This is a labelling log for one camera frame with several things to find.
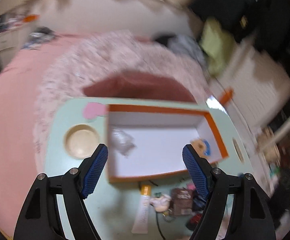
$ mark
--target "clothes pile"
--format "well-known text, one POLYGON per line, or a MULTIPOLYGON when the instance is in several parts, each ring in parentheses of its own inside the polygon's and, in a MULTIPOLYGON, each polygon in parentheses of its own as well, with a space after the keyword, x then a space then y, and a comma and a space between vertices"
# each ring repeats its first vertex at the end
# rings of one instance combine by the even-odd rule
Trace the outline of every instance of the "clothes pile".
POLYGON ((154 41, 164 45, 174 54, 191 57, 200 64, 205 75, 207 70, 205 56, 194 38, 183 34, 162 34, 154 38, 154 41))
MULTIPOLYGON (((199 63, 210 75, 220 74, 227 66, 235 41, 240 43, 254 33, 255 49, 280 62, 290 77, 290 0, 194 0, 189 9, 205 25, 197 37, 199 45, 192 40, 187 46, 203 51, 206 64, 199 63)), ((175 52, 170 43, 177 37, 169 34, 155 40, 175 52)))
POLYGON ((56 37, 54 31, 47 27, 39 27, 29 35, 23 49, 40 49, 43 43, 49 42, 56 37))

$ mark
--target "black cable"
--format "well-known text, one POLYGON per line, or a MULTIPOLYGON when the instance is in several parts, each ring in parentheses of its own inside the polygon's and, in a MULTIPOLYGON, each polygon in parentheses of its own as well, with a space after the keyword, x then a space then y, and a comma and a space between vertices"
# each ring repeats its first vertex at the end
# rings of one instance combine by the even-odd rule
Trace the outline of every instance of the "black cable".
POLYGON ((159 223, 158 223, 158 212, 156 212, 156 224, 157 224, 157 228, 159 231, 159 234, 161 235, 161 237, 163 238, 163 240, 166 240, 165 236, 163 235, 161 228, 159 227, 159 223))
POLYGON ((149 182, 150 182, 151 184, 153 184, 154 186, 158 187, 158 185, 157 185, 156 183, 152 182, 151 180, 149 180, 149 182))

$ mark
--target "blue object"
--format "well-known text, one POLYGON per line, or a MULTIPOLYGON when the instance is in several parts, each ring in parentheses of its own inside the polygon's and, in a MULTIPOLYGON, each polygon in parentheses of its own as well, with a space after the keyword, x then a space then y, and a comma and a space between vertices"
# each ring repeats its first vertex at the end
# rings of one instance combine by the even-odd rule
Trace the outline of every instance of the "blue object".
POLYGON ((207 187, 207 179, 187 146, 183 148, 182 156, 197 193, 207 200, 210 193, 207 187))
POLYGON ((91 165, 89 171, 84 177, 84 185, 82 189, 82 195, 87 198, 88 195, 92 194, 95 190, 96 184, 101 176, 105 163, 108 157, 108 149, 103 146, 91 165))
POLYGON ((202 139, 202 141, 206 145, 206 151, 203 152, 204 155, 211 156, 211 147, 209 146, 209 143, 205 139, 202 139))

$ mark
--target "open cardboard box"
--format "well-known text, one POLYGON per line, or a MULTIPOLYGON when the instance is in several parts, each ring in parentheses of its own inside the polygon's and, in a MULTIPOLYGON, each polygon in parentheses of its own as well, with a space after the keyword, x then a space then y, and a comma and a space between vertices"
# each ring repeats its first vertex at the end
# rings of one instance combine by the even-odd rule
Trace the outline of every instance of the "open cardboard box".
POLYGON ((182 149, 191 141, 208 141, 210 163, 228 157, 218 128, 209 112, 155 106, 108 106, 109 182, 157 179, 187 172, 182 149), (128 156, 112 146, 112 128, 134 138, 128 156))

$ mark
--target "pink blanket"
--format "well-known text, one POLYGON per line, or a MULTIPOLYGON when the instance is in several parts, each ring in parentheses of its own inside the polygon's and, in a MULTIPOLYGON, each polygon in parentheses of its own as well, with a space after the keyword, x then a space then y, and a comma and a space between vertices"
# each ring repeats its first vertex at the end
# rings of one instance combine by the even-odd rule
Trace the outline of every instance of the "pink blanket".
POLYGON ((82 36, 61 36, 40 50, 21 50, 0 74, 0 229, 14 233, 37 169, 34 102, 45 70, 82 36))

